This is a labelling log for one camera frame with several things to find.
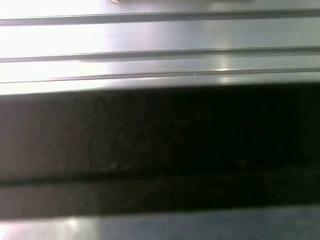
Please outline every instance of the metal strip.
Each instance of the metal strip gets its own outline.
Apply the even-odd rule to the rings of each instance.
[[[153,50],[153,51],[124,51],[124,52],[94,52],[61,55],[43,56],[17,56],[0,57],[0,63],[17,62],[44,62],[44,61],[146,61],[146,60],[168,60],[182,59],[189,57],[204,57],[210,55],[283,55],[301,56],[306,54],[318,55],[320,46],[288,46],[288,47],[252,47],[252,48],[208,48],[208,49],[172,49],[172,50]]]
[[[320,72],[221,74],[0,83],[0,95],[260,84],[318,83]]]
[[[318,8],[249,11],[148,12],[2,18],[0,19],[0,26],[123,24],[199,20],[297,19],[315,17],[320,17],[320,9]]]

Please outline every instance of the dark panel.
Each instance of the dark panel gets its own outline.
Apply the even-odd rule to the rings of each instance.
[[[320,203],[318,169],[0,188],[0,218],[117,215]]]
[[[0,179],[304,165],[300,91],[230,86],[2,96]]]

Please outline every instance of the metal edge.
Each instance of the metal edge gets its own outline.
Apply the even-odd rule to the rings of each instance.
[[[286,19],[315,17],[320,17],[320,8],[113,13],[93,15],[2,18],[0,19],[0,26],[91,25],[198,20]]]
[[[162,76],[0,83],[0,95],[203,86],[320,83],[320,72]]]

